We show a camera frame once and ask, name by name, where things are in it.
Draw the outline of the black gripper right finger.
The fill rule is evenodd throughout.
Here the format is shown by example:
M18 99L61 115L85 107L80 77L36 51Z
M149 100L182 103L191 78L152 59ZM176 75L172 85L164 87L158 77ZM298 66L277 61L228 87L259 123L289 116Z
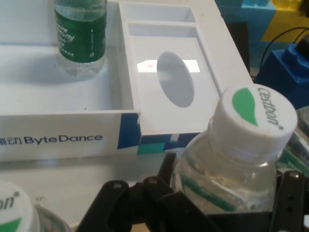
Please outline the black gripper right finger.
M272 212L272 231L307 232L304 221L308 213L308 178L297 171L284 172Z

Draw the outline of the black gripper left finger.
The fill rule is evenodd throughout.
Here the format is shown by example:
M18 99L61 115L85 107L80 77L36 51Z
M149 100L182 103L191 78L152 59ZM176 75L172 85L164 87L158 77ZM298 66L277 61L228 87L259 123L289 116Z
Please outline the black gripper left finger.
M133 186L122 180L106 182L99 190L78 232L129 232L145 223L151 232L217 232L218 226L182 192L170 187L176 154L165 155L158 175Z

